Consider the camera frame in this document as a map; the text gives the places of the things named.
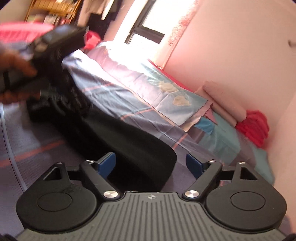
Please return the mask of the person left hand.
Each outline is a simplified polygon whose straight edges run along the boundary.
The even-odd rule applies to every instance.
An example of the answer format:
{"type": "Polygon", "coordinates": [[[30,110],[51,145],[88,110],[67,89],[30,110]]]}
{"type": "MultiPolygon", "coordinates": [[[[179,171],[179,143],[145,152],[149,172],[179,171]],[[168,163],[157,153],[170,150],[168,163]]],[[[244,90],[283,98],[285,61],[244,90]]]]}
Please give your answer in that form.
{"type": "MultiPolygon", "coordinates": [[[[27,77],[34,77],[37,75],[36,69],[20,54],[12,49],[6,48],[1,44],[1,71],[8,69],[16,69],[22,72],[27,77]]],[[[41,92],[38,91],[16,91],[10,90],[1,93],[2,104],[12,104],[20,101],[26,101],[30,98],[40,99],[41,92]]]]}

